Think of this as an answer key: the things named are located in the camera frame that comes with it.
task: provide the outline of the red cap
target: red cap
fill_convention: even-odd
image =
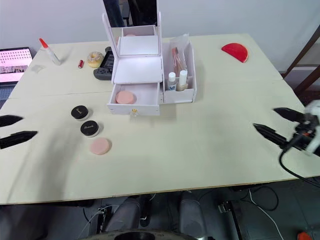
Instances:
[[[39,38],[39,40],[40,40],[42,46],[43,46],[45,49],[47,49],[47,48],[48,48],[48,44],[46,44],[46,42],[45,42],[42,38]]]

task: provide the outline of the clear plastic bag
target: clear plastic bag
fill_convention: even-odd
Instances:
[[[180,76],[181,70],[187,70],[187,63],[184,50],[189,43],[189,34],[175,37],[170,40],[170,49],[172,53],[173,69],[175,76]]]

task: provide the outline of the table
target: table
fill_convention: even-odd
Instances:
[[[0,204],[71,201],[186,189],[267,183],[293,179],[278,164],[280,149],[252,123],[291,137],[295,124],[272,108],[304,107],[247,34],[192,36],[198,93],[194,103],[165,104],[160,116],[112,115],[107,109],[112,85],[93,78],[87,52],[108,43],[57,44],[70,57],[56,67],[39,51],[1,115],[25,119],[0,128],[0,136],[38,130],[31,140],[0,151]],[[248,47],[243,64],[220,51],[230,42]],[[38,74],[34,65],[46,65]],[[65,83],[66,88],[59,88]],[[92,139],[80,133],[70,115],[76,105],[93,110],[111,140],[102,156],[89,152]],[[285,164],[303,176],[320,175],[317,156],[291,150]]]

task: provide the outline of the white cosmetic organizer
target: white cosmetic organizer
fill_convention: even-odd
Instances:
[[[113,90],[107,104],[112,114],[160,115],[160,104],[195,101],[196,69],[194,50],[190,42],[184,49],[188,89],[166,90],[168,74],[174,71],[174,67],[170,44],[162,43],[160,12],[157,30],[154,25],[123,27],[117,44],[106,13],[102,15],[102,21],[114,55],[111,78]],[[134,104],[116,103],[117,93],[124,90],[135,95]]]

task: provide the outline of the white bottle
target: white bottle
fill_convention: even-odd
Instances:
[[[186,70],[180,71],[179,84],[177,84],[176,86],[177,91],[181,92],[188,88],[187,75],[188,75],[188,71]]]
[[[175,91],[177,88],[176,73],[170,72],[168,78],[168,90]]]
[[[52,62],[56,65],[60,65],[61,61],[59,60],[59,58],[57,58],[57,56],[51,50],[51,48],[48,46],[48,44],[46,44],[46,42],[42,38],[39,38],[39,40],[40,40],[44,50],[46,51],[46,53],[49,55],[50,59],[52,60]]]

